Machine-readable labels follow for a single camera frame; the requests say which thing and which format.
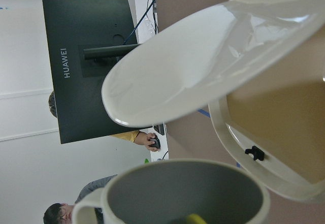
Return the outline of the black Huawei monitor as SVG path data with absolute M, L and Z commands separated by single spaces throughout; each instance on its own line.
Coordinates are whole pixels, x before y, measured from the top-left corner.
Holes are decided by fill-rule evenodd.
M 135 44 L 128 0 L 42 0 L 61 144 L 128 132 L 107 114 L 101 90 L 113 58 L 84 50 Z

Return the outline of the person in grey shirt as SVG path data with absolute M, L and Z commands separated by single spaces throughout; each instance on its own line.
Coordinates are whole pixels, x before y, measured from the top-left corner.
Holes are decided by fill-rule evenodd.
M 81 202 L 86 196 L 88 196 L 90 193 L 94 192 L 95 190 L 99 188 L 103 188 L 107 185 L 107 183 L 112 180 L 116 175 L 104 177 L 95 181 L 92 181 L 85 185 L 75 203 L 73 205 L 69 205 L 66 203 L 54 203 L 51 206 L 47 208 L 47 210 L 44 213 L 43 216 L 43 223 L 45 224 L 57 224 L 57 223 L 73 223 L 72 215 L 73 211 L 75 209 L 76 204 Z

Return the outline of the yellow-green lemon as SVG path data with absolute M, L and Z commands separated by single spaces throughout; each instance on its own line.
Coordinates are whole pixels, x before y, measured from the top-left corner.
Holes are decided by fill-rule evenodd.
M 202 217 L 195 213 L 186 216 L 185 221 L 187 224 L 207 224 Z

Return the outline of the white cup with handle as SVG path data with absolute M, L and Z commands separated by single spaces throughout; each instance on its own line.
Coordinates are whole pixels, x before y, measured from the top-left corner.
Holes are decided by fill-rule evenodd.
M 199 159 L 157 161 L 114 177 L 74 208 L 73 223 L 267 223 L 270 196 L 253 176 L 235 166 Z

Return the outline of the black computer mouse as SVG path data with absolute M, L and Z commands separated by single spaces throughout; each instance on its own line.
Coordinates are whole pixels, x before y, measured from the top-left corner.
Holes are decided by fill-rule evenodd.
M 152 142 L 152 144 L 150 144 L 149 147 L 160 149 L 160 140 L 158 137 L 150 138 L 150 142 Z

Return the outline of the person in yellow shirt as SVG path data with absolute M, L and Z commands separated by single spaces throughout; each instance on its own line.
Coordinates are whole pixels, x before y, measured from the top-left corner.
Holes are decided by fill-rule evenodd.
M 48 99 L 48 106 L 50 113 L 57 118 L 57 111 L 56 111 L 56 103 L 55 103 L 55 94 L 54 91 L 49 96 Z M 120 133 L 120 134 L 114 134 L 112 137 L 130 141 L 132 143 L 135 143 L 137 145 L 143 145 L 145 146 L 149 151 L 157 152 L 159 148 L 153 147 L 154 141 L 151 141 L 151 139 L 156 139 L 155 133 L 144 133 L 142 131 L 136 130 L 126 133 Z

